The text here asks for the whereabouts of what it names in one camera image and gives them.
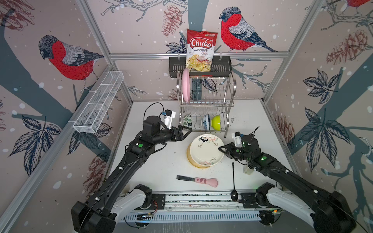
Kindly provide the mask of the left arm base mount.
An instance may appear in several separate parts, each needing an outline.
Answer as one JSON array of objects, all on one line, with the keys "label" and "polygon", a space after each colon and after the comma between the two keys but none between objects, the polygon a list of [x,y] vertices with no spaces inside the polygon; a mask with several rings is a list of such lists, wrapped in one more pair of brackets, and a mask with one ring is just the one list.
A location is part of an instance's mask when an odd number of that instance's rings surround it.
[{"label": "left arm base mount", "polygon": [[164,210],[165,203],[166,203],[165,194],[153,194],[152,199],[149,204],[145,204],[145,206],[139,207],[136,210],[147,210],[147,211]]}]

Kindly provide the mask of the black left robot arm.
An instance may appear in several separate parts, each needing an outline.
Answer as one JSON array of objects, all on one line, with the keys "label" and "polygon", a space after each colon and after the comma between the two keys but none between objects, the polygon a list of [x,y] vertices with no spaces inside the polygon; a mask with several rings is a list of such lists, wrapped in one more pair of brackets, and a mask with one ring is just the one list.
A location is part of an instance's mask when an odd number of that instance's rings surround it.
[{"label": "black left robot arm", "polygon": [[120,193],[132,176],[157,152],[156,146],[167,142],[183,141],[192,129],[179,125],[168,128],[158,116],[149,116],[143,122],[143,129],[131,141],[125,154],[101,185],[84,203],[77,202],[71,209],[74,230],[78,233],[111,233],[118,222],[119,213],[114,211],[123,201],[117,201]]}]

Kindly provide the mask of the white floral plate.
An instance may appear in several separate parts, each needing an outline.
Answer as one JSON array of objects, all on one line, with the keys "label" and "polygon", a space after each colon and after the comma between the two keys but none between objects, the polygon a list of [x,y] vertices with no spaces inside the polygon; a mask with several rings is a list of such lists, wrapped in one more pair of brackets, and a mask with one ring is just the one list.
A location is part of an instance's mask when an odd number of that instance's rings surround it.
[{"label": "white floral plate", "polygon": [[223,141],[218,136],[203,134],[191,142],[190,154],[196,163],[211,167],[224,158],[224,154],[218,150],[223,145]]}]

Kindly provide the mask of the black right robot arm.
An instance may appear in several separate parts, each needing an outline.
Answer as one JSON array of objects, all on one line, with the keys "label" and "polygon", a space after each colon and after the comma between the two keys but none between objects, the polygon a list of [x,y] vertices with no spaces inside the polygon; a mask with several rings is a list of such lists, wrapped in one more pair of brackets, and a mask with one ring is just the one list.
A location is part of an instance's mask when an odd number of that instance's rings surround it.
[{"label": "black right robot arm", "polygon": [[256,189],[260,206],[273,205],[286,210],[308,223],[318,233],[350,233],[356,221],[346,198],[304,180],[287,169],[273,156],[264,153],[253,134],[242,135],[241,143],[220,146],[219,151],[235,161],[247,161],[249,169],[259,172],[289,190],[285,193],[271,183]]}]

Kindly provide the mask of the pink plate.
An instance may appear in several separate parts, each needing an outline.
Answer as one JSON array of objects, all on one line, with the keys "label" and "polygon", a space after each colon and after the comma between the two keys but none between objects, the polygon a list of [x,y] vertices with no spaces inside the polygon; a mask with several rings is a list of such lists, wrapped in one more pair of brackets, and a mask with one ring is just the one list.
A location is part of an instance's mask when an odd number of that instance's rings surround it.
[{"label": "pink plate", "polygon": [[189,103],[190,99],[190,77],[189,69],[185,68],[182,74],[182,94],[184,102]]}]

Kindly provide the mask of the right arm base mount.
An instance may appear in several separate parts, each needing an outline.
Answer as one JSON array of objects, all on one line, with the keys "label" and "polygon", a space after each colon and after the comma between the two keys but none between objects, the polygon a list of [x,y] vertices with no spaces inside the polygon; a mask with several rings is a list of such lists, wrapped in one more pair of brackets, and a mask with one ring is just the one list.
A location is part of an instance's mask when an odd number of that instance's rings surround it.
[{"label": "right arm base mount", "polygon": [[259,223],[266,227],[272,227],[282,215],[282,209],[270,204],[268,199],[262,194],[241,193],[239,203],[243,204],[244,209],[258,210]]}]

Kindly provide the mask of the yellow plate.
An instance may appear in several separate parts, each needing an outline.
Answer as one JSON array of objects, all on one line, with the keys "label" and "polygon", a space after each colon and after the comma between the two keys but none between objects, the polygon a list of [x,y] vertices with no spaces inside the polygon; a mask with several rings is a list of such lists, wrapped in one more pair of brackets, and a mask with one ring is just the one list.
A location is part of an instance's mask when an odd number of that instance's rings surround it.
[{"label": "yellow plate", "polygon": [[188,146],[186,153],[187,153],[186,155],[187,155],[187,159],[188,159],[188,161],[189,161],[189,162],[190,162],[194,167],[199,168],[199,169],[206,169],[206,168],[210,167],[210,166],[200,165],[200,164],[196,163],[196,162],[192,159],[191,154],[190,154],[190,145]]}]

